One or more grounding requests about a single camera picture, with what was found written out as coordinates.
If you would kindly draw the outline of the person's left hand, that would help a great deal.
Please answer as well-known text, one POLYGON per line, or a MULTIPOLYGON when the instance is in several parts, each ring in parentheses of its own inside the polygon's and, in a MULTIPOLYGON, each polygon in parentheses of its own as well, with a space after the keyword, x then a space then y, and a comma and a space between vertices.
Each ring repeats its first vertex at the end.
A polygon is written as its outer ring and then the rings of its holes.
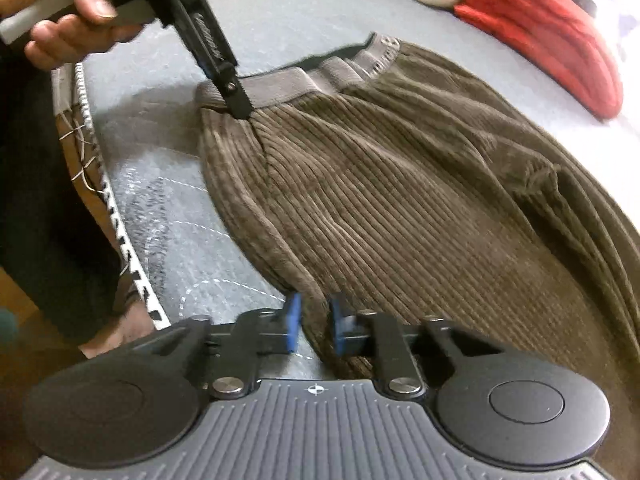
POLYGON ((1 47, 50 72, 134 39, 153 20, 143 0, 1 0, 1 47))

